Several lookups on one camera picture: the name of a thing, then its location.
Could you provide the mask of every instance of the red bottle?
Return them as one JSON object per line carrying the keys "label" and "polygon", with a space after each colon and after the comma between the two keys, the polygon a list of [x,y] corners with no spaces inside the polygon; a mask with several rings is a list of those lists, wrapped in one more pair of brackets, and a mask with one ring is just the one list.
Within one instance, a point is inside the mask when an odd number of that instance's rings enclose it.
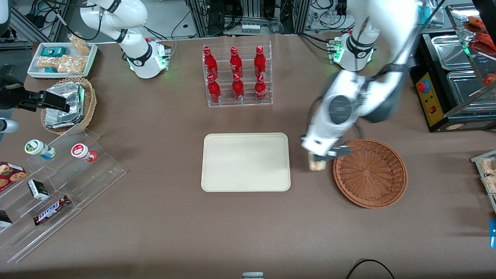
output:
{"label": "red bottle", "polygon": [[235,73],[240,74],[240,78],[243,78],[243,64],[241,62],[241,57],[238,55],[238,48],[231,47],[231,70],[233,71],[233,75]]}
{"label": "red bottle", "polygon": [[233,91],[234,98],[236,101],[241,102],[245,99],[245,87],[243,86],[243,82],[241,81],[240,74],[235,73],[233,75]]}
{"label": "red bottle", "polygon": [[259,77],[260,75],[265,76],[265,55],[263,55],[263,46],[258,46],[256,48],[255,55],[255,76]]}
{"label": "red bottle", "polygon": [[265,86],[264,78],[261,75],[256,79],[256,84],[255,84],[255,100],[256,101],[262,102],[265,100],[266,89],[267,89],[267,86]]}
{"label": "red bottle", "polygon": [[212,55],[209,47],[203,48],[203,53],[205,54],[205,65],[207,66],[207,73],[214,76],[215,79],[219,78],[219,68],[217,67],[217,61]]}
{"label": "red bottle", "polygon": [[214,103],[222,102],[222,95],[220,93],[220,86],[215,81],[215,78],[212,74],[208,75],[208,93],[210,94],[210,99]]}

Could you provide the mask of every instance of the emergency stop button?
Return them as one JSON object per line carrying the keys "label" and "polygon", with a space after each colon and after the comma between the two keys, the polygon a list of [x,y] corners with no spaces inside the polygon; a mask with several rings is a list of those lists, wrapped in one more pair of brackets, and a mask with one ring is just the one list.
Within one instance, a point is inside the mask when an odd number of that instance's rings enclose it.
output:
{"label": "emergency stop button", "polygon": [[431,88],[431,84],[428,80],[423,80],[419,85],[417,85],[417,90],[422,93],[427,93]]}

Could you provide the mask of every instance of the aluminum foil package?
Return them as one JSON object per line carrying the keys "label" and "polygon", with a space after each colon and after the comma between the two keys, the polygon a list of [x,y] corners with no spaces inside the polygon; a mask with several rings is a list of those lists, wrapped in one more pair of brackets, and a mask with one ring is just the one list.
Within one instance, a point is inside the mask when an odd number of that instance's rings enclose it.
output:
{"label": "aluminum foil package", "polygon": [[84,88],[78,82],[55,84],[47,89],[55,95],[66,98],[70,106],[69,112],[47,109],[45,125],[49,128],[62,128],[74,126],[82,121],[84,116]]}

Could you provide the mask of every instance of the round wicker basket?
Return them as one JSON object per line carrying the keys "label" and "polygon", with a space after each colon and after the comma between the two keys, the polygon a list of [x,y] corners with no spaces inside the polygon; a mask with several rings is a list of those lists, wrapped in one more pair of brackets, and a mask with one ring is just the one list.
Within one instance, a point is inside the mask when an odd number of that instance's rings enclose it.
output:
{"label": "round wicker basket", "polygon": [[[95,90],[91,86],[91,83],[83,78],[83,77],[69,77],[69,78],[64,78],[63,80],[57,82],[57,84],[61,83],[66,83],[66,82],[79,82],[81,85],[84,87],[84,118],[79,123],[79,127],[82,129],[86,128],[90,122],[91,119],[93,118],[93,113],[95,112],[95,107],[96,107],[96,95],[95,95]],[[43,127],[52,133],[62,135],[65,133],[67,130],[69,130],[72,127],[64,127],[64,128],[57,128],[57,129],[50,129],[45,125],[45,117],[47,115],[46,109],[41,110],[41,125]]]}
{"label": "round wicker basket", "polygon": [[376,139],[355,139],[346,145],[353,153],[337,158],[333,165],[339,190],[365,208],[395,204],[408,184],[406,167],[398,153]]}

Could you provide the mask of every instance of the clear acrylic display stand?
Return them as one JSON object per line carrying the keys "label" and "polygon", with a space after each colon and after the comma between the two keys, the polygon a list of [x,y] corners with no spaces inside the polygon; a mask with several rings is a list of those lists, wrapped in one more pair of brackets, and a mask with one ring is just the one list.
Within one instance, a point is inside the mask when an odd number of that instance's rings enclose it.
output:
{"label": "clear acrylic display stand", "polygon": [[[209,47],[212,55],[217,60],[217,67],[219,68],[219,79],[217,82],[220,86],[222,94],[222,102],[214,103],[208,94],[208,73],[205,63],[203,62],[203,74],[205,76],[205,89],[207,92],[207,103],[209,107],[232,107],[244,105],[271,105],[273,103],[273,90],[272,90],[272,44],[271,41],[251,42],[251,43],[229,43],[229,44],[211,44],[203,45]],[[267,86],[265,101],[258,102],[255,100],[255,55],[256,47],[263,46],[263,54],[266,58],[265,70],[265,85]],[[243,81],[245,87],[245,99],[242,102],[236,101],[233,92],[233,73],[231,71],[231,47],[237,47],[238,53],[243,62]]]}
{"label": "clear acrylic display stand", "polygon": [[[0,253],[10,257],[9,263],[22,260],[126,173],[104,152],[98,138],[88,129],[73,127],[48,144],[57,151],[53,159],[30,157],[21,164],[27,176],[0,192],[0,209],[12,221],[12,226],[0,227]],[[97,159],[88,163],[73,157],[70,150],[77,143],[96,151]],[[42,182],[50,197],[43,201],[33,198],[27,186],[31,179]],[[72,202],[35,226],[33,218],[65,195]]]}

